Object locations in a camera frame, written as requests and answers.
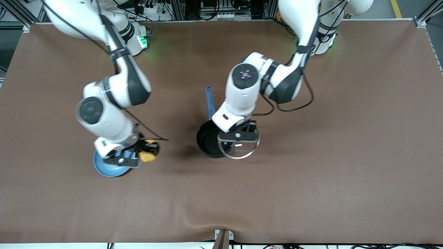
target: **frying pan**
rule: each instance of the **frying pan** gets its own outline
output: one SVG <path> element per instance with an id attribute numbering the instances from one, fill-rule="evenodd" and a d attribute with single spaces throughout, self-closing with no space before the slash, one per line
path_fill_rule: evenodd
<path id="1" fill-rule="evenodd" d="M 220 132 L 217 125 L 211 120 L 212 115 L 215 113 L 214 108 L 214 97 L 212 96 L 211 86 L 207 86 L 206 92 L 206 102 L 208 104 L 208 117 L 209 120 L 204 122 L 197 131 L 197 145 L 201 151 L 208 157 L 221 158 L 225 155 L 222 153 L 218 147 L 217 135 Z M 225 152 L 231 149 L 232 143 L 226 143 L 222 145 Z"/>

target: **blue bowl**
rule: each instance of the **blue bowl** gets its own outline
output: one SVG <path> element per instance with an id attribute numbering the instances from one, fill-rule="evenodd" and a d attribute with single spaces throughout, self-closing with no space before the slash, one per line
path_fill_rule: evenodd
<path id="1" fill-rule="evenodd" d="M 98 173 L 106 177 L 118 177 L 120 175 L 123 175 L 130 169 L 130 167 L 126 166 L 118 166 L 105 163 L 100 154 L 98 154 L 97 150 L 94 153 L 94 167 L 98 171 Z"/>

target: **electrical cable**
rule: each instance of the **electrical cable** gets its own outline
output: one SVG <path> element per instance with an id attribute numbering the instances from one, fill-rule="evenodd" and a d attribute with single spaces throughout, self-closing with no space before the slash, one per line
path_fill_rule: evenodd
<path id="1" fill-rule="evenodd" d="M 264 14 L 264 6 L 261 7 L 261 13 L 257 14 L 257 15 L 251 15 L 251 17 L 253 16 L 262 16 Z"/>
<path id="2" fill-rule="evenodd" d="M 275 110 L 275 106 L 262 93 L 260 95 L 272 107 L 272 109 L 267 113 L 253 113 L 252 116 L 266 116 Z"/>
<path id="3" fill-rule="evenodd" d="M 149 19 L 149 18 L 147 18 L 147 17 L 140 16 L 140 15 L 134 13 L 134 12 L 131 12 L 131 11 L 125 9 L 123 6 L 121 6 L 121 5 L 120 5 L 118 2 L 116 2 L 115 0 L 112 0 L 112 1 L 113 1 L 115 4 L 117 4 L 117 6 L 118 6 L 120 9 L 122 9 L 122 10 L 128 12 L 128 13 L 131 13 L 131 14 L 133 14 L 133 15 L 135 15 L 135 16 L 139 16 L 139 17 L 141 17 L 141 18 L 145 18 L 147 21 L 153 22 L 151 19 Z"/>
<path id="4" fill-rule="evenodd" d="M 415 246 L 415 247 L 420 247 L 423 249 L 433 249 L 431 246 L 429 246 L 428 244 L 413 244 L 413 243 L 402 243 L 402 244 L 390 244 L 391 246 L 386 246 L 386 245 L 376 245 L 376 247 L 372 247 L 371 245 L 367 245 L 368 247 L 362 246 L 362 245 L 354 245 L 353 247 L 351 247 L 351 249 L 356 249 L 356 248 L 363 248 L 363 249 L 373 249 L 373 248 L 379 248 L 379 249 L 393 249 L 395 247 L 398 246 Z"/>
<path id="5" fill-rule="evenodd" d="M 135 119 L 143 128 L 145 128 L 147 131 L 149 131 L 152 135 L 156 136 L 156 138 L 152 138 L 152 140 L 163 140 L 163 141 L 169 141 L 167 138 L 163 138 L 159 134 L 155 133 L 153 130 L 151 130 L 148 126 L 146 126 L 137 116 L 135 116 L 132 112 L 130 112 L 128 109 L 123 109 L 127 114 L 129 114 L 133 119 Z"/>
<path id="6" fill-rule="evenodd" d="M 72 29 L 74 29 L 75 31 L 77 31 L 78 33 L 80 33 L 82 36 L 86 37 L 89 41 L 91 41 L 92 43 L 94 43 L 97 47 L 99 47 L 101 50 L 103 50 L 107 55 L 110 54 L 110 52 L 105 49 L 102 45 L 100 45 L 98 42 L 96 42 L 94 39 L 92 39 L 91 37 L 89 37 L 87 34 L 83 33 L 81 30 L 79 30 L 78 28 L 74 27 L 74 25 L 70 24 L 68 21 L 66 21 L 65 19 L 63 19 L 59 14 L 57 14 L 51 7 L 48 6 L 48 4 L 45 2 L 45 0 L 42 0 L 43 5 L 45 6 L 45 8 L 47 8 L 49 11 L 51 11 L 57 18 L 59 18 L 61 21 L 63 21 L 64 23 L 66 23 L 66 25 L 68 25 L 69 27 L 71 27 Z"/>
<path id="7" fill-rule="evenodd" d="M 165 2 L 165 0 L 163 0 L 163 8 L 165 8 L 167 10 L 167 12 L 169 13 L 169 15 L 171 15 L 171 19 L 173 21 L 176 21 L 174 15 L 172 14 L 172 10 L 169 8 L 169 5 L 167 5 L 167 3 Z"/>
<path id="8" fill-rule="evenodd" d="M 335 23 L 337 22 L 337 20 L 340 18 L 341 15 L 343 15 L 343 12 L 344 12 L 344 10 L 345 10 L 345 7 L 346 7 L 346 5 L 348 5 L 349 1 L 350 1 L 350 0 L 346 0 L 345 5 L 343 5 L 342 10 L 341 10 L 340 13 L 338 14 L 337 18 L 335 18 L 334 22 L 333 22 L 332 25 L 329 27 L 328 31 L 326 31 L 325 36 L 328 35 L 329 31 L 331 31 L 332 27 L 335 25 Z M 321 43 L 325 43 L 325 42 L 323 42 L 322 40 L 320 40 L 320 43 L 318 44 L 317 49 L 314 51 L 313 54 L 315 54 L 315 53 L 319 50 L 319 48 L 320 48 L 320 44 L 321 44 Z"/>
<path id="9" fill-rule="evenodd" d="M 327 12 L 319 15 L 319 18 L 322 16 L 326 16 L 327 14 L 331 13 L 333 10 L 335 10 L 338 6 L 340 6 L 344 1 L 346 0 L 342 0 L 339 4 L 335 5 L 332 9 L 328 10 Z"/>
<path id="10" fill-rule="evenodd" d="M 194 5 L 193 5 L 193 9 L 194 9 L 194 14 L 197 18 L 199 18 L 200 20 L 203 21 L 209 21 L 212 20 L 214 17 L 217 16 L 218 12 L 220 11 L 220 3 L 218 2 L 218 0 L 214 0 L 215 4 L 214 4 L 214 13 L 211 15 L 211 17 L 209 19 L 204 19 L 202 18 L 198 13 L 198 7 L 197 7 L 197 3 L 199 2 L 199 0 L 194 0 Z"/>
<path id="11" fill-rule="evenodd" d="M 287 66 L 287 65 L 289 65 L 289 64 L 291 63 L 292 59 L 294 58 L 294 55 L 295 55 L 295 51 L 294 51 L 294 53 L 292 54 L 292 56 L 289 58 L 288 62 L 286 62 L 286 63 L 284 64 L 285 66 Z"/>
<path id="12" fill-rule="evenodd" d="M 152 33 L 149 35 L 149 38 L 151 38 L 153 35 L 154 35 L 154 31 L 155 31 L 155 28 L 156 28 L 156 26 L 157 26 L 157 22 L 158 21 L 156 21 L 155 22 L 155 24 L 154 24 L 154 28 L 152 29 Z"/>
<path id="13" fill-rule="evenodd" d="M 305 84 L 306 84 L 306 87 L 307 87 L 308 90 L 309 90 L 309 93 L 311 94 L 311 100 L 310 100 L 307 104 L 304 104 L 304 105 L 299 106 L 299 107 L 294 108 L 294 109 L 287 109 L 287 110 L 281 109 L 281 108 L 280 108 L 280 105 L 277 104 L 277 109 L 278 109 L 279 111 L 281 111 L 281 112 L 293 112 L 293 111 L 296 111 L 296 110 L 303 109 L 303 108 L 307 107 L 308 105 L 310 105 L 312 102 L 314 102 L 314 91 L 312 90 L 312 87 L 311 87 L 311 85 L 309 84 L 309 81 L 307 80 L 306 75 L 304 75 L 304 74 L 303 74 L 303 80 L 304 80 L 304 82 L 305 82 Z"/>
<path id="14" fill-rule="evenodd" d="M 235 1 L 235 0 L 231 0 L 231 5 L 232 5 L 232 7 L 236 8 L 236 9 L 238 9 L 238 10 L 249 10 L 249 9 L 251 8 L 251 2 L 249 2 L 249 5 L 248 5 L 248 6 L 244 7 L 244 6 L 236 6 L 236 5 L 234 4 L 234 1 Z"/>
<path id="15" fill-rule="evenodd" d="M 278 19 L 275 19 L 275 18 L 273 18 L 273 17 L 266 17 L 265 20 L 273 20 L 274 22 L 276 22 L 276 23 L 278 23 L 279 25 L 283 26 L 284 29 L 286 29 L 286 31 L 287 31 L 289 34 L 291 34 L 291 35 L 293 35 L 293 36 L 297 36 L 294 32 L 292 32 L 292 31 L 289 30 L 290 26 L 287 25 L 287 24 L 285 24 L 283 21 L 279 21 Z"/>

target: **brown tablecloth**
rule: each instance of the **brown tablecloth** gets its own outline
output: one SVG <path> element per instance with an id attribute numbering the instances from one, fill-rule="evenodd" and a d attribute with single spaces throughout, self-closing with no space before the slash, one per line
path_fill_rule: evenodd
<path id="1" fill-rule="evenodd" d="M 343 22 L 309 61 L 312 105 L 257 117 L 247 159 L 199 151 L 205 86 L 218 107 L 242 56 L 286 62 L 293 49 L 272 22 L 158 24 L 136 57 L 152 96 L 130 109 L 171 140 L 106 178 L 74 110 L 113 66 L 89 41 L 33 25 L 0 90 L 0 241 L 203 241 L 227 228 L 253 243 L 443 243 L 443 77 L 412 21 Z M 308 100 L 304 86 L 284 107 Z"/>

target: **black cable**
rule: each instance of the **black cable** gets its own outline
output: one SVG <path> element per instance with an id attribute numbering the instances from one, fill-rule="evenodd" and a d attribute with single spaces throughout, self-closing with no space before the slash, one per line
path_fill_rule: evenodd
<path id="1" fill-rule="evenodd" d="M 176 21 L 174 15 L 172 14 L 172 11 L 169 9 L 169 5 L 166 5 L 165 0 L 163 0 L 163 8 L 167 10 L 167 12 L 169 13 L 169 15 L 171 16 L 171 19 L 172 19 L 173 21 Z"/>
<path id="2" fill-rule="evenodd" d="M 45 6 L 45 8 L 47 8 L 49 11 L 51 11 L 57 18 L 59 18 L 60 20 L 62 20 L 64 23 L 66 23 L 69 27 L 71 27 L 72 29 L 74 29 L 75 31 L 77 31 L 78 33 L 80 33 L 82 36 L 86 37 L 89 41 L 91 41 L 92 43 L 94 43 L 97 47 L 99 47 L 101 50 L 103 50 L 107 55 L 110 54 L 110 52 L 105 49 L 102 45 L 100 45 L 98 42 L 96 42 L 95 40 L 93 40 L 91 37 L 89 37 L 87 34 L 83 33 L 81 30 L 79 30 L 78 28 L 74 27 L 72 24 L 70 24 L 68 21 L 66 21 L 65 19 L 63 19 L 61 16 L 59 16 L 51 7 L 48 6 L 48 4 L 42 0 L 43 5 Z"/>
<path id="3" fill-rule="evenodd" d="M 264 14 L 264 6 L 261 6 L 261 13 L 257 14 L 257 15 L 251 15 L 251 17 L 253 17 L 253 16 L 263 16 L 263 14 Z"/>
<path id="4" fill-rule="evenodd" d="M 286 62 L 284 65 L 287 66 L 291 63 L 292 59 L 294 58 L 295 52 L 292 54 L 292 56 L 289 58 L 288 62 Z"/>
<path id="5" fill-rule="evenodd" d="M 159 134 L 155 133 L 153 130 L 151 130 L 148 126 L 146 126 L 139 118 L 137 118 L 132 112 L 130 112 L 128 109 L 123 109 L 127 114 L 129 114 L 133 119 L 135 119 L 143 128 L 145 128 L 147 131 L 149 131 L 152 135 L 156 136 L 156 138 L 153 138 L 153 140 L 164 140 L 169 141 L 169 139 L 163 138 Z"/>
<path id="6" fill-rule="evenodd" d="M 421 247 L 424 249 L 433 249 L 430 245 L 428 244 L 414 244 L 414 243 L 402 243 L 402 244 L 397 244 L 397 245 L 392 245 L 391 246 L 385 246 L 386 249 L 392 249 L 398 246 L 415 246 L 415 247 Z"/>
<path id="7" fill-rule="evenodd" d="M 231 5 L 232 5 L 232 7 L 236 8 L 236 9 L 238 9 L 238 10 L 249 10 L 249 9 L 251 8 L 251 4 L 250 4 L 250 2 L 249 2 L 249 5 L 248 5 L 247 7 L 244 7 L 244 6 L 236 6 L 236 5 L 234 4 L 234 1 L 235 1 L 235 0 L 231 0 Z"/>
<path id="8" fill-rule="evenodd" d="M 319 18 L 322 16 L 326 16 L 327 14 L 331 13 L 333 10 L 335 10 L 338 6 L 340 6 L 344 1 L 346 0 L 342 0 L 339 4 L 335 5 L 332 9 L 328 10 L 327 12 L 319 15 Z"/>
<path id="9" fill-rule="evenodd" d="M 273 20 L 274 22 L 276 22 L 276 23 L 278 23 L 279 25 L 281 25 L 281 26 L 283 26 L 284 27 L 284 29 L 286 29 L 286 31 L 289 33 L 289 34 L 291 34 L 291 35 L 293 35 L 293 36 L 297 36 L 294 32 L 292 32 L 291 30 L 289 30 L 289 25 L 287 25 L 287 24 L 285 24 L 283 21 L 279 21 L 278 19 L 275 19 L 275 18 L 273 18 L 273 17 L 266 17 L 265 18 L 265 20 Z"/>
<path id="10" fill-rule="evenodd" d="M 204 19 L 202 18 L 199 14 L 198 14 L 198 5 L 197 3 L 199 2 L 199 0 L 194 0 L 194 4 L 193 4 L 193 9 L 194 9 L 194 15 L 199 19 L 199 20 L 203 20 L 203 21 L 209 21 L 212 20 L 214 17 L 217 16 L 218 12 L 220 11 L 220 3 L 218 2 L 218 0 L 214 0 L 214 13 L 211 15 L 210 18 L 208 19 Z"/>
<path id="11" fill-rule="evenodd" d="M 335 23 L 337 22 L 337 20 L 338 20 L 338 19 L 340 18 L 340 16 L 343 14 L 343 11 L 345 10 L 345 7 L 346 7 L 346 5 L 348 5 L 348 3 L 349 3 L 350 0 L 346 0 L 346 1 L 347 1 L 347 2 L 345 3 L 345 5 L 343 5 L 343 8 L 342 8 L 342 10 L 340 11 L 340 13 L 338 14 L 337 18 L 335 18 L 335 21 L 334 21 L 334 22 L 332 23 L 332 25 L 329 27 L 328 31 L 326 31 L 325 36 L 328 35 L 329 31 L 331 31 L 332 27 L 335 25 Z M 317 49 L 314 51 L 313 54 L 315 54 L 315 53 L 319 50 L 319 48 L 320 48 L 320 43 L 317 45 Z"/>
<path id="12" fill-rule="evenodd" d="M 147 17 L 140 16 L 140 15 L 134 13 L 134 12 L 131 12 L 131 11 L 125 9 L 123 6 L 121 6 L 121 5 L 120 5 L 118 2 L 116 2 L 115 0 L 112 0 L 112 1 L 114 1 L 114 3 L 117 4 L 117 6 L 118 6 L 120 9 L 122 9 L 122 10 L 128 12 L 128 13 L 131 13 L 131 14 L 133 14 L 133 15 L 139 16 L 139 17 L 141 17 L 141 18 L 145 18 L 147 21 L 153 22 L 151 19 L 149 19 L 149 18 L 147 18 Z"/>
<path id="13" fill-rule="evenodd" d="M 272 109 L 267 113 L 254 113 L 252 116 L 266 116 L 271 114 L 275 110 L 275 106 L 261 93 L 262 98 L 272 107 Z"/>
<path id="14" fill-rule="evenodd" d="M 285 249 L 304 249 L 300 245 L 301 244 L 289 243 L 289 244 L 283 244 L 282 246 L 285 247 Z"/>
<path id="15" fill-rule="evenodd" d="M 288 110 L 281 109 L 281 108 L 280 108 L 280 105 L 277 104 L 277 109 L 278 109 L 279 111 L 281 111 L 281 112 L 293 112 L 293 111 L 296 111 L 296 110 L 300 110 L 300 109 L 302 109 L 302 108 L 305 108 L 305 107 L 307 107 L 308 105 L 310 105 L 312 102 L 314 102 L 314 91 L 312 90 L 311 85 L 309 84 L 309 81 L 307 80 L 307 78 L 306 78 L 306 76 L 305 76 L 304 74 L 303 74 L 303 80 L 305 81 L 306 87 L 308 88 L 309 93 L 311 94 L 311 100 L 310 100 L 307 104 L 304 104 L 304 105 L 302 105 L 302 106 L 300 106 L 300 107 L 297 107 L 297 108 L 294 108 L 294 109 L 288 109 Z"/>
<path id="16" fill-rule="evenodd" d="M 1 15 L 0 19 L 2 19 L 4 17 L 4 15 L 6 15 L 6 12 L 7 12 L 7 10 L 2 7 L 1 11 L 0 11 L 0 15 Z"/>

